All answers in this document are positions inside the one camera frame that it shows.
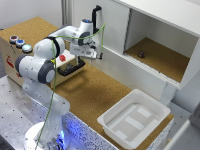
cable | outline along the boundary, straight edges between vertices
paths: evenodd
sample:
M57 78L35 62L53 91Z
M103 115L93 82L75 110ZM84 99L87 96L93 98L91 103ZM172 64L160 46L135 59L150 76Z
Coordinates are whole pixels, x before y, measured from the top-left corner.
M94 37L95 35L97 35L99 32L103 31L102 32L102 44L101 44L101 51L103 51L103 34L104 34L104 28L105 28L105 23L104 25L101 27L101 29L96 32L95 34L91 35L91 36L88 36L88 37L84 37L84 38L75 38L75 37L68 37L68 36L57 36L56 38L58 37L67 37L67 38L71 38L71 39L87 39L87 38L91 38L91 37ZM54 93L55 93L55 88L56 88L56 76L57 76L57 71L56 71L56 54L55 54L55 49L54 49L54 41L52 41L52 47L53 47L53 55L54 55L54 64L55 64L55 79L54 79L54 85L53 85L53 93L52 93L52 96L51 96L51 102L50 102L50 106L49 106L49 110L48 110L48 113L47 113L47 116L45 118L45 121L44 121L44 125L42 127L42 130L40 132L40 135L39 135L39 138L37 140L37 144L36 144L36 147L35 147L35 150L37 149L38 147L38 143L40 141L40 138L41 138L41 135L42 135L42 132L44 130L44 127L45 127L45 124L46 124L46 121L49 117L49 113L51 111L51 107L52 107L52 103L53 103L53 96L54 96Z

brown box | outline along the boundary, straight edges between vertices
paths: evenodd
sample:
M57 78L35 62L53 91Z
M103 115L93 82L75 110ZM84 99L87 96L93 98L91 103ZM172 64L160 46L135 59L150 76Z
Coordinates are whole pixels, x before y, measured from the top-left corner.
M47 21L43 20L40 17L35 17L33 19L27 20L25 22L19 23L12 27L9 27L5 30L0 31L0 50L2 59L4 62L4 67L6 74L12 78L15 82L17 82L20 86L23 84L23 78L19 77L18 72L15 69L15 60L24 53L21 49L16 48L15 45L10 44L9 39L12 35L17 35L20 39L25 40L26 44L34 45L39 42L40 40L47 37L50 33L54 32L58 28L54 25L48 23ZM66 43L66 49L69 48L69 43ZM69 63L76 65L76 60L70 60L70 62L66 61L61 68L64 68ZM62 83L63 81L67 80L71 76L75 75L76 73L83 70L83 68L75 71L71 75L67 77L62 77L57 74L57 83L56 85Z

empty white container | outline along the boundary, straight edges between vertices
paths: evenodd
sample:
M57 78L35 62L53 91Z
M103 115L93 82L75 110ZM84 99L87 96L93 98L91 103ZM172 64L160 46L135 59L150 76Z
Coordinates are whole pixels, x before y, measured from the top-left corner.
M122 147L136 149L169 113L169 108L135 89L97 120Z

white wall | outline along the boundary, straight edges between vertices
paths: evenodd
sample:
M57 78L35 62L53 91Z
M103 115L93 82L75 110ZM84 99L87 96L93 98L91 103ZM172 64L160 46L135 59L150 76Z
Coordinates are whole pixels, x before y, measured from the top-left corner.
M192 112L200 102L200 71L180 91L177 91L173 102Z
M0 0L0 29L36 16L61 27L61 0Z

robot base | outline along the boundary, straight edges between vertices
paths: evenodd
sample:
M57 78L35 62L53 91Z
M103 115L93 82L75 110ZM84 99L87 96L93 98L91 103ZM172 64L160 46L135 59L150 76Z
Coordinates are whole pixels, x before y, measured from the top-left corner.
M36 137L36 135L40 131L40 129L43 127L43 125L44 125L44 122L35 124L26 132L25 137L24 137L24 150L49 150L49 148L47 148L47 147L41 148L39 146L37 147L37 149L35 149L36 142L35 142L34 138ZM69 145L69 139L65 140L66 148L68 147L68 145Z

